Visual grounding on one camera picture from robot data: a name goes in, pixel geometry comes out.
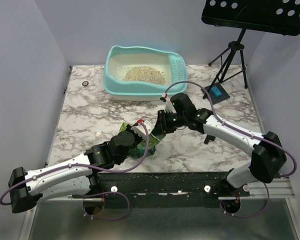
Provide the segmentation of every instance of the cable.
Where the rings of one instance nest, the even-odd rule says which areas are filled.
[[[117,173],[117,174],[122,174],[122,173],[126,173],[126,172],[129,172],[133,169],[136,169],[146,158],[147,156],[147,153],[148,153],[148,149],[149,149],[149,132],[148,132],[148,129],[147,127],[144,125],[143,122],[140,122],[141,126],[143,127],[144,131],[145,131],[145,135],[146,135],[146,144],[145,144],[145,150],[144,150],[144,153],[143,153],[143,156],[142,158],[140,159],[140,161],[134,165],[133,167],[130,167],[128,169],[125,169],[125,170],[110,170],[110,169],[105,169],[105,168],[102,168],[102,167],[98,167],[98,166],[93,166],[93,165],[88,165],[88,164],[83,164],[83,163],[74,163],[74,164],[71,164],[71,168],[72,167],[86,167],[86,168],[90,168],[90,169],[96,169],[96,170],[99,170],[99,171],[103,171],[103,172],[108,172],[108,173]],[[48,170],[46,172],[43,172],[43,173],[40,173],[38,175],[36,175],[36,179],[44,176],[44,175],[47,175],[47,174],[50,174],[50,173],[53,173],[53,172],[56,172],[56,171],[59,171],[59,170],[62,170],[62,169],[67,169],[69,168],[68,165],[65,165],[65,166],[60,166],[60,167],[57,167],[57,168],[54,168],[54,169],[51,169],[51,170]],[[12,203],[11,202],[3,202],[3,199],[4,197],[10,193],[13,189],[16,189],[17,187],[19,187],[20,185],[22,184],[26,184],[27,182],[30,182],[30,181],[33,181],[34,178],[33,177],[30,177],[28,179],[25,179],[15,185],[13,185],[12,187],[8,188],[0,197],[0,204],[1,205],[4,205],[4,206],[8,206],[8,205],[11,205]]]
[[[98,196],[104,196],[105,194],[119,194],[122,197],[124,197],[124,199],[126,200],[127,203],[127,207],[126,207],[126,211],[123,215],[121,216],[117,216],[117,217],[112,217],[112,218],[107,218],[107,217],[102,217],[102,216],[96,216],[96,215],[89,215],[86,210],[85,210],[85,206],[82,204],[82,210],[84,212],[84,217],[85,216],[89,216],[91,218],[91,220],[93,219],[99,219],[99,220],[107,220],[107,221],[115,221],[115,220],[120,220],[120,219],[124,219],[130,212],[130,202],[129,199],[127,198],[126,195],[124,195],[123,193],[119,192],[119,191],[105,191],[105,192],[101,192],[101,193],[97,193],[97,194],[91,194],[91,195],[83,195],[81,197],[83,198],[91,198],[91,197],[98,197]]]
[[[164,91],[164,93],[166,94],[166,93],[169,91],[169,89],[172,88],[174,85],[182,84],[182,83],[189,83],[189,84],[196,85],[196,86],[198,86],[199,88],[201,88],[201,89],[204,91],[204,93],[206,94],[206,96],[207,96],[207,98],[208,98],[208,100],[209,100],[209,103],[210,103],[210,105],[211,105],[211,110],[212,110],[212,112],[213,112],[213,115],[215,116],[215,118],[216,118],[220,123],[222,123],[223,125],[227,126],[228,128],[230,128],[230,129],[232,129],[232,130],[234,130],[234,131],[236,131],[236,132],[238,132],[238,133],[240,133],[240,134],[246,135],[246,136],[248,136],[249,138],[252,138],[252,139],[257,139],[257,140],[259,140],[259,141],[265,142],[265,143],[270,144],[270,145],[272,145],[272,146],[274,146],[274,147],[280,149],[281,151],[285,152],[285,153],[291,158],[291,160],[292,160],[292,162],[293,162],[293,169],[292,169],[291,172],[289,172],[289,173],[286,173],[286,174],[280,174],[280,176],[281,176],[282,178],[289,177],[289,176],[291,176],[292,174],[294,174],[294,173],[296,172],[296,170],[297,170],[297,161],[296,161],[295,157],[294,157],[288,150],[284,149],[282,146],[280,146],[280,145],[278,145],[278,144],[276,144],[276,143],[274,143],[274,142],[272,142],[272,141],[269,141],[269,140],[264,139],[264,138],[262,138],[262,137],[254,136],[254,135],[252,135],[252,134],[250,134],[250,133],[248,133],[248,132],[245,132],[245,131],[243,131],[243,130],[241,130],[241,129],[239,129],[239,128],[236,128],[235,126],[232,126],[232,125],[228,124],[227,122],[223,121],[223,120],[217,115],[217,113],[216,113],[216,110],[215,110],[215,108],[214,108],[214,105],[213,105],[213,102],[212,102],[212,99],[211,99],[210,94],[209,94],[208,91],[207,91],[203,86],[201,86],[200,84],[198,84],[198,83],[196,83],[196,82],[193,82],[193,81],[177,81],[177,82],[171,84],[171,85]]]
[[[238,17],[240,16],[240,14],[242,13],[242,11],[243,11],[246,7],[248,7],[248,6],[245,5],[243,8],[241,8],[241,10],[240,10],[240,12],[238,13],[238,15],[237,15],[237,16],[235,17],[235,19],[232,21],[231,26],[233,26],[233,25],[235,24],[236,20],[238,19]]]
[[[257,211],[256,213],[253,213],[253,214],[250,214],[250,215],[238,215],[238,214],[234,214],[234,213],[230,213],[230,212],[227,212],[226,211],[226,208],[223,206],[224,205],[224,202],[223,201],[220,201],[220,209],[222,210],[222,212],[224,214],[227,214],[229,216],[232,216],[232,217],[235,217],[235,218],[241,218],[241,219],[247,219],[247,218],[252,218],[252,217],[255,217],[257,215],[260,215],[262,214],[269,206],[269,202],[270,202],[270,193],[269,193],[269,189],[267,187],[267,185],[263,182],[264,184],[264,187],[265,187],[265,190],[266,190],[266,195],[267,195],[267,198],[266,198],[266,203],[265,205],[263,206],[263,208],[260,210],[260,211]]]

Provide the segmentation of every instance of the bolt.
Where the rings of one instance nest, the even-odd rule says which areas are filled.
[[[204,191],[210,193],[211,187],[209,185],[204,186]]]
[[[111,187],[111,192],[118,192],[118,188],[116,186]]]
[[[83,82],[82,82],[82,86],[86,87],[86,86],[88,86],[88,85],[89,85],[89,82],[88,82],[88,81],[83,81]]]
[[[243,186],[243,191],[249,192],[249,190],[250,190],[250,188],[249,188],[248,185],[244,185],[244,186]]]

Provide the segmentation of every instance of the white marble surface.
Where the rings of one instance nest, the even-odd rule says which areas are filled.
[[[187,66],[188,80],[202,86],[209,85],[219,66]],[[54,165],[77,156],[91,146],[110,140],[119,131],[123,122],[135,123],[143,118],[153,124],[157,111],[163,109],[158,102],[114,101],[103,87],[103,65],[74,66],[67,89],[62,113],[54,138],[48,165]],[[228,75],[240,71],[231,66]],[[222,84],[230,99],[215,105],[216,112],[228,121],[243,128],[260,132],[255,109],[247,89],[244,89],[242,74]],[[200,89],[189,84],[185,91],[198,108],[210,109],[203,100]],[[156,147],[153,156],[147,157],[133,172],[201,172],[228,171],[237,168],[250,159],[241,150],[216,139],[204,144],[206,135],[189,129],[168,134]],[[137,160],[126,159],[114,169],[132,167]]]

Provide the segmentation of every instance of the gray wall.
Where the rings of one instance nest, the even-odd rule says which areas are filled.
[[[181,54],[187,64],[207,64],[239,29],[201,21],[204,0],[36,0],[65,59],[104,64],[113,45],[146,46]],[[247,31],[248,63],[264,34]]]
[[[300,212],[300,35],[267,33],[248,68],[249,83],[265,129],[278,133],[296,157],[291,176]],[[288,159],[283,171],[292,169]]]
[[[44,166],[68,74],[34,0],[0,0],[0,195],[14,168]],[[18,239],[23,219],[0,205],[0,240]]]

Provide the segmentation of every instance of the perforated black panel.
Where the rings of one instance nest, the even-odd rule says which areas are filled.
[[[207,0],[205,24],[282,35],[300,34],[300,0]]]

